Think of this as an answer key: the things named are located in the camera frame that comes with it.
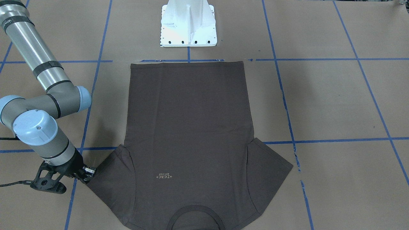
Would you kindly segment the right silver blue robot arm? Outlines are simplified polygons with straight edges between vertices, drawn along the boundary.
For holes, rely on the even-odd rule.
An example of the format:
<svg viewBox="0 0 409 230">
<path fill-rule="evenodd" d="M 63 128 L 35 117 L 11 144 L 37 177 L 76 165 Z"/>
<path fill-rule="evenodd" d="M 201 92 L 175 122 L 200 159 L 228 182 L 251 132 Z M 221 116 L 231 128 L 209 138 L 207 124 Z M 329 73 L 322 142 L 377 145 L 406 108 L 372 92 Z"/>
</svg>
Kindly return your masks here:
<svg viewBox="0 0 409 230">
<path fill-rule="evenodd" d="M 45 94 L 26 99 L 21 96 L 1 98 L 1 123 L 31 147 L 42 163 L 33 180 L 4 184 L 28 185 L 32 189 L 63 194 L 63 176 L 87 184 L 96 168 L 84 164 L 83 157 L 57 124 L 57 119 L 83 111 L 92 98 L 83 86 L 75 86 L 54 57 L 20 0 L 1 1 L 1 29 L 11 39 Z"/>
</svg>

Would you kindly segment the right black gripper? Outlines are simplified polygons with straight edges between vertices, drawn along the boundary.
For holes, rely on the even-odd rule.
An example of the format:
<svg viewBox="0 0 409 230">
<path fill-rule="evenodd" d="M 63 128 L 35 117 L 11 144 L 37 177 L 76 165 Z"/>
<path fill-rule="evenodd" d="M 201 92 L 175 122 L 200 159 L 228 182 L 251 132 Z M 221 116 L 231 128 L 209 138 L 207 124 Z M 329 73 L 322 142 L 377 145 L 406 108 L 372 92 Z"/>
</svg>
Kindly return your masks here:
<svg viewBox="0 0 409 230">
<path fill-rule="evenodd" d="M 31 182 L 31 188 L 41 192 L 64 194 L 67 188 L 60 182 L 64 176 L 78 179 L 83 184 L 87 184 L 95 174 L 96 168 L 85 165 L 83 156 L 75 150 L 73 157 L 62 165 L 52 166 L 43 161 Z"/>
</svg>

